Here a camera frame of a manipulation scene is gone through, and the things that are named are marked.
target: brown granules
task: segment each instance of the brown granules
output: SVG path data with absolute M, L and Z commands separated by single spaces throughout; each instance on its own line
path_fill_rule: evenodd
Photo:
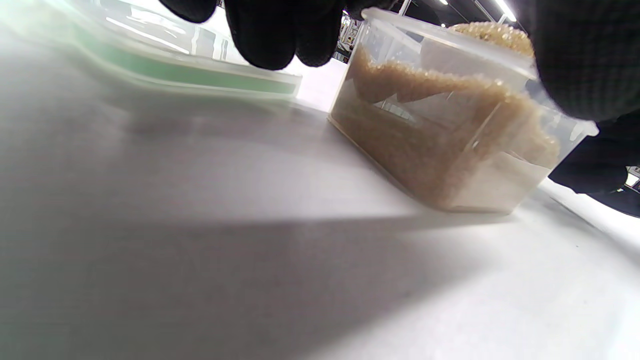
M 534 56 L 533 46 L 527 34 L 507 24 L 472 22 L 470 24 L 454 25 L 450 29 L 479 40 L 506 47 L 530 58 Z
M 510 212 L 557 164 L 539 116 L 499 82 L 374 65 L 359 48 L 331 119 L 426 204 Z

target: container lid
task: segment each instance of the container lid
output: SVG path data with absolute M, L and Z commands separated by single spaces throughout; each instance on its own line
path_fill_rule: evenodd
M 45 1 L 66 15 L 70 43 L 131 80 L 257 97 L 292 97 L 300 86 L 301 76 L 249 65 L 222 31 L 171 14 L 120 0 Z
M 538 79 L 538 72 L 533 66 L 533 61 L 522 54 L 510 49 L 489 44 L 467 35 L 451 31 L 441 26 L 422 22 L 410 17 L 400 16 L 396 13 L 368 8 L 362 11 L 362 16 L 367 20 L 379 20 L 403 30 L 411 31 L 433 41 L 460 49 L 485 60 L 489 60 L 507 69 L 518 72 L 529 79 Z

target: black sleeve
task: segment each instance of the black sleeve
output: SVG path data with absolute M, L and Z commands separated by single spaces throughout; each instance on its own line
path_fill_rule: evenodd
M 569 115 L 640 109 L 640 1 L 535 0 L 532 41 L 547 92 Z

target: plastic box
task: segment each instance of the plastic box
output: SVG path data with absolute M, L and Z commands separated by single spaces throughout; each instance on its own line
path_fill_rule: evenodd
M 140 85 L 277 99 L 300 87 L 301 76 L 249 65 L 227 34 L 123 1 L 21 0 L 0 12 L 2 23 L 25 38 L 80 52 Z
M 510 213 L 598 133 L 554 107 L 530 58 L 379 9 L 364 17 L 330 121 L 428 206 Z

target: finger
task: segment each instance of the finger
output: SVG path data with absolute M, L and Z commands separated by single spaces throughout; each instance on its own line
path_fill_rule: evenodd
M 225 8 L 234 44 L 246 61 L 269 70 L 291 62 L 296 38 L 283 1 L 228 0 Z
M 323 9 L 325 13 L 296 13 L 296 55 L 303 64 L 318 67 L 331 59 L 340 35 L 343 8 L 344 0 L 336 0 L 333 6 Z
M 160 0 L 160 3 L 190 22 L 205 22 L 216 11 L 216 0 Z

